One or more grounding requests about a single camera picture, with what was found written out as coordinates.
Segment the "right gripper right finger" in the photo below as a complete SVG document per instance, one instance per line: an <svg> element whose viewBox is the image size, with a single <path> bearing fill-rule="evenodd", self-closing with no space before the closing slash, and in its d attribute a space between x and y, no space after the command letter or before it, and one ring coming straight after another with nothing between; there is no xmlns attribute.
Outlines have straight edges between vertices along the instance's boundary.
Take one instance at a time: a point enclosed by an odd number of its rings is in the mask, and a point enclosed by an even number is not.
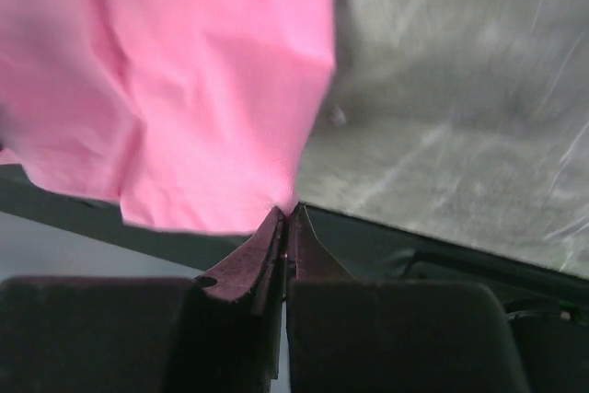
<svg viewBox="0 0 589 393"><path fill-rule="evenodd" d="M291 390L366 392L365 287L318 240L303 205L288 222L286 295Z"/></svg>

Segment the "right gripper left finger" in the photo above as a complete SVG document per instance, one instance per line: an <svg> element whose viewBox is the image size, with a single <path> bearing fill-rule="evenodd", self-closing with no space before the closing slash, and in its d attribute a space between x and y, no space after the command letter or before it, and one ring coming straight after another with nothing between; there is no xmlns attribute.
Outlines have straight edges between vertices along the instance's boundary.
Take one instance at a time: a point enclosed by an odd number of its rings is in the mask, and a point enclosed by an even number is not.
<svg viewBox="0 0 589 393"><path fill-rule="evenodd" d="M268 392L278 377L284 285L284 214L195 279L209 311L199 345L210 392Z"/></svg>

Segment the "pink t shirt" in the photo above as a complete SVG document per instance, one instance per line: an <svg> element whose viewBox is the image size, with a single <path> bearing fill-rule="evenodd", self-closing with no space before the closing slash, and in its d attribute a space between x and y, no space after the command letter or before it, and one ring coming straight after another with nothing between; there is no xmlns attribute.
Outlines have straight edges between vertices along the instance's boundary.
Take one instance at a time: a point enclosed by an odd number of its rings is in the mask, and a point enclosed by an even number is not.
<svg viewBox="0 0 589 393"><path fill-rule="evenodd" d="M333 0L1 0L1 160L160 231L293 211Z"/></svg>

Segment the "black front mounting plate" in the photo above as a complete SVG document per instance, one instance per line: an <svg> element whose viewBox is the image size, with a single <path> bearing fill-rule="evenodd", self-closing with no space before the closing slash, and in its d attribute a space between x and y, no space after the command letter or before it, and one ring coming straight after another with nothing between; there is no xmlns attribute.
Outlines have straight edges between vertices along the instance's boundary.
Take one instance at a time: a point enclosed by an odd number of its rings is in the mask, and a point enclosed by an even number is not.
<svg viewBox="0 0 589 393"><path fill-rule="evenodd" d="M1 209L200 270L215 265L244 240L240 236L158 233L125 225L116 206L43 191L18 166L1 168ZM425 261L567 303L588 303L588 282L580 277L315 206L306 210L318 239L356 277L395 279L412 271L416 262Z"/></svg>

